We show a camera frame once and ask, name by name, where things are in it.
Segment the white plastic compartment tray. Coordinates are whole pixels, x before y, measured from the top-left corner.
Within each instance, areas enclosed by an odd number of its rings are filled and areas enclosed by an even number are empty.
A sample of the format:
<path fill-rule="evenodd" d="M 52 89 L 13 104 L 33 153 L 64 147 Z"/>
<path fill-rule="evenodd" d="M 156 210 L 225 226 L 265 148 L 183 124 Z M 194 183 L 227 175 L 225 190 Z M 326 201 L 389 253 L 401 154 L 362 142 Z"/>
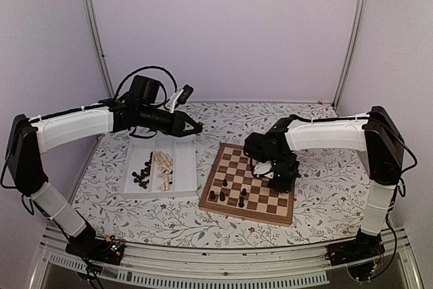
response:
<path fill-rule="evenodd" d="M 119 189 L 123 198 L 185 198 L 197 192 L 195 136 L 130 140 Z"/>

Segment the wooden chess board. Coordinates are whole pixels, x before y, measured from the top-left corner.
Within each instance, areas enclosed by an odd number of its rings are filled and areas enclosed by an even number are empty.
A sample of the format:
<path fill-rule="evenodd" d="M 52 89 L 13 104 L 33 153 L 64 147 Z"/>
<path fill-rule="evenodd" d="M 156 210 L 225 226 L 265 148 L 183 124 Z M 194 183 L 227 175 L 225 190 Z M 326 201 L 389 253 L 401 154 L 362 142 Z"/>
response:
<path fill-rule="evenodd" d="M 223 180 L 228 186 L 223 187 Z M 246 188 L 244 207 L 238 207 L 241 191 Z M 210 191 L 216 199 L 209 198 Z M 225 201 L 219 200 L 219 194 L 225 193 Z M 202 192 L 199 209 L 253 221 L 288 227 L 293 222 L 294 194 L 278 193 L 268 187 L 267 178 L 256 178 L 251 173 L 250 159 L 244 155 L 243 147 L 235 144 L 220 145 L 212 164 L 210 174 Z"/>

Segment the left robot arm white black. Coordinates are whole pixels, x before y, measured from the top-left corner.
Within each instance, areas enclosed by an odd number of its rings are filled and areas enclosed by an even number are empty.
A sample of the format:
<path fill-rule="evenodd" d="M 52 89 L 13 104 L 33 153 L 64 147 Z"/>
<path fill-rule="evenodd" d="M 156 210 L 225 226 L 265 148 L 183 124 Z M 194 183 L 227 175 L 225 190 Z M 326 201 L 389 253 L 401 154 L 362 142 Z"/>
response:
<path fill-rule="evenodd" d="M 126 93 L 97 104 L 35 118 L 19 114 L 9 134 L 2 172 L 11 175 L 10 189 L 34 202 L 74 238 L 75 248 L 87 258 L 96 257 L 101 250 L 95 231 L 49 183 L 41 155 L 82 138 L 137 127 L 174 137 L 196 135 L 203 129 L 201 123 L 177 110 L 192 94 L 192 87 L 176 89 L 172 97 L 157 104 L 161 82 L 137 73 L 130 79 Z"/>

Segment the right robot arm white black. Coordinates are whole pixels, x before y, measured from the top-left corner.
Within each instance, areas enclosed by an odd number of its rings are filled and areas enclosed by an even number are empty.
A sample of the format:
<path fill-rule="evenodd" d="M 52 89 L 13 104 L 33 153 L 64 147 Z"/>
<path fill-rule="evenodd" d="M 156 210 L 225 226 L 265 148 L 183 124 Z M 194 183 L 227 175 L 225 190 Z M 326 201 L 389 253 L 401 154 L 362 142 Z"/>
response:
<path fill-rule="evenodd" d="M 346 149 L 367 155 L 371 188 L 357 239 L 350 244 L 355 259 L 375 250 L 392 198 L 403 174 L 405 142 L 387 111 L 374 106 L 355 116 L 306 119 L 295 114 L 279 119 L 265 134 L 251 133 L 244 154 L 256 161 L 255 176 L 269 178 L 277 192 L 293 190 L 300 177 L 296 153 L 310 149 Z"/>

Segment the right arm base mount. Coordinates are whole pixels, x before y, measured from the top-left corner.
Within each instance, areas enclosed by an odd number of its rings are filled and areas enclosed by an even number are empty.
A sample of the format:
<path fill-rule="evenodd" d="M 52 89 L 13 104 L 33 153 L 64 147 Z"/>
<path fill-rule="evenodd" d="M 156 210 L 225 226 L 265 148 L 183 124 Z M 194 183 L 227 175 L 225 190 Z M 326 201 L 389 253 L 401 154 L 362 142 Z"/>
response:
<path fill-rule="evenodd" d="M 371 236 L 358 231 L 355 239 L 329 244 L 324 259 L 331 266 L 348 265 L 349 276 L 358 281 L 369 281 L 378 270 L 385 253 L 381 235 Z"/>

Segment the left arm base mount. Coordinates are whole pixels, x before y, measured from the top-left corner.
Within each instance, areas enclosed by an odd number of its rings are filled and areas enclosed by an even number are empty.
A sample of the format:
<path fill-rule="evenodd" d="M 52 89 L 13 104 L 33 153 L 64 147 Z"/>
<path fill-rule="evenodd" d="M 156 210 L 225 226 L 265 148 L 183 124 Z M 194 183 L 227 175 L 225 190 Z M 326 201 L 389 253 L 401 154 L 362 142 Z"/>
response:
<path fill-rule="evenodd" d="M 115 236 L 98 238 L 96 231 L 87 225 L 77 236 L 69 236 L 66 252 L 86 261 L 120 265 L 124 255 L 124 240 Z"/>

